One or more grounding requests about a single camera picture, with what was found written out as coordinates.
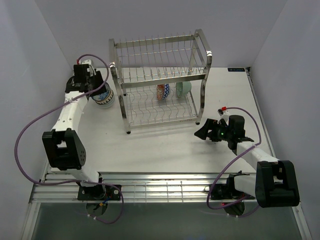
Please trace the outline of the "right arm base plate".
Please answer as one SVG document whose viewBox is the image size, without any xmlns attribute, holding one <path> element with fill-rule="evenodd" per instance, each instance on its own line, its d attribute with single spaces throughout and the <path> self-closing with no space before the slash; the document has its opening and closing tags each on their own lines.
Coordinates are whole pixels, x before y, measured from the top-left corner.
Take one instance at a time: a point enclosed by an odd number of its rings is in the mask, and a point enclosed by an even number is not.
<svg viewBox="0 0 320 240">
<path fill-rule="evenodd" d="M 246 200 L 253 200 L 254 197 L 238 191 L 235 189 L 234 178 L 238 176 L 248 176 L 247 173 L 242 173 L 239 171 L 235 174 L 229 174 L 228 178 L 226 179 L 226 183 L 217 183 L 211 193 L 209 194 L 210 200 L 238 200 L 241 198 L 245 198 Z M 233 204 L 228 207 L 223 208 L 227 214 L 233 216 L 242 216 L 245 212 L 245 203 L 240 201 L 236 204 Z"/>
</svg>

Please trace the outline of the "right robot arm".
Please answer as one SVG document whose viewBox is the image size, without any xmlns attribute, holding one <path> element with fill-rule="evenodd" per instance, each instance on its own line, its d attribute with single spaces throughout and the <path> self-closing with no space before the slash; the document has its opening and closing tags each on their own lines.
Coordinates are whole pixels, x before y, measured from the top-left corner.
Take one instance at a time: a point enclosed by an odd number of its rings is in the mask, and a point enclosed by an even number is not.
<svg viewBox="0 0 320 240">
<path fill-rule="evenodd" d="M 245 119 L 241 115 L 230 115 L 220 120 L 208 118 L 204 125 L 194 133 L 201 140 L 227 142 L 228 148 L 237 159 L 244 159 L 254 174 L 239 171 L 230 174 L 225 184 L 215 184 L 209 189 L 213 199 L 241 199 L 253 197 L 262 208 L 296 207 L 300 195 L 296 172 L 289 160 L 279 160 L 254 144 L 246 136 Z"/>
</svg>

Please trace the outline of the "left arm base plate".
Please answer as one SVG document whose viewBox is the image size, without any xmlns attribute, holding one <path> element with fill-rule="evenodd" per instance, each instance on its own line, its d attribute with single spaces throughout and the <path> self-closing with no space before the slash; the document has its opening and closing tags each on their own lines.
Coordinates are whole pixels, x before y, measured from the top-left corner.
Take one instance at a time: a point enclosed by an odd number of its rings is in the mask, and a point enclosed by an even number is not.
<svg viewBox="0 0 320 240">
<path fill-rule="evenodd" d="M 94 185 L 85 187 L 78 184 L 78 186 L 77 200 L 79 201 L 104 201 L 106 199 L 119 201 L 121 199 L 119 190 L 122 189 L 122 186 L 119 184 L 114 186 Z"/>
</svg>

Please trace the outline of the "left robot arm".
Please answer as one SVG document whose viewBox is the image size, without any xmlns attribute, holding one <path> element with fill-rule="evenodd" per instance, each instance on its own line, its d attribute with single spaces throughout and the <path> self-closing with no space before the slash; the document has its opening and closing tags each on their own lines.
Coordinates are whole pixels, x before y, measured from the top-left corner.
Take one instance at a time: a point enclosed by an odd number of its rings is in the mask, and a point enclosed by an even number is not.
<svg viewBox="0 0 320 240">
<path fill-rule="evenodd" d="M 106 187 L 101 184 L 101 174 L 86 162 L 87 153 L 78 136 L 78 127 L 91 91 L 104 93 L 106 89 L 100 87 L 104 82 L 101 72 L 95 70 L 90 59 L 75 64 L 73 72 L 66 83 L 64 106 L 58 120 L 51 131 L 43 133 L 42 142 L 49 165 L 73 175 L 85 194 L 100 200 L 106 195 Z"/>
</svg>

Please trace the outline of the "blue patterned white bowl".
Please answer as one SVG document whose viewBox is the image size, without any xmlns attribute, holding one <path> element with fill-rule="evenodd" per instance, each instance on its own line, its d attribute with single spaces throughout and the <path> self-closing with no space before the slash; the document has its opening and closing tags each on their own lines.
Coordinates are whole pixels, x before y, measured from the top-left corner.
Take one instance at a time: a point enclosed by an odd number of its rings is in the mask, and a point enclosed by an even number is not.
<svg viewBox="0 0 320 240">
<path fill-rule="evenodd" d="M 106 99 L 108 97 L 108 95 L 110 94 L 110 87 L 109 85 L 105 85 L 105 92 L 103 93 L 100 93 L 98 95 L 95 95 L 95 96 L 92 96 L 91 98 L 94 100 L 94 101 L 97 101 L 97 102 L 100 102 L 100 101 L 103 101 L 104 99 Z"/>
</svg>

